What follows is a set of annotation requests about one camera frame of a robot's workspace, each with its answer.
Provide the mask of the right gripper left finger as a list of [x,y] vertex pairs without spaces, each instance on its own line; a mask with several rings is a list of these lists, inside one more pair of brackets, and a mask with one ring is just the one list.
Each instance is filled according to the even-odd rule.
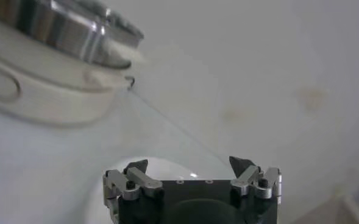
[[146,174],[148,160],[128,163],[122,170],[107,170],[102,176],[104,205],[113,223],[119,223],[120,201],[135,202],[145,196],[154,201],[164,197],[163,182]]

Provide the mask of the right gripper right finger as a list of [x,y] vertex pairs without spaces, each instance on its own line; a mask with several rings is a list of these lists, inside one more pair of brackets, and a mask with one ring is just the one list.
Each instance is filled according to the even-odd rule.
[[231,188],[240,196],[249,195],[252,190],[259,200],[275,199],[282,202],[282,172],[277,167],[269,167],[266,171],[249,159],[229,156],[230,166],[236,176],[230,181]]

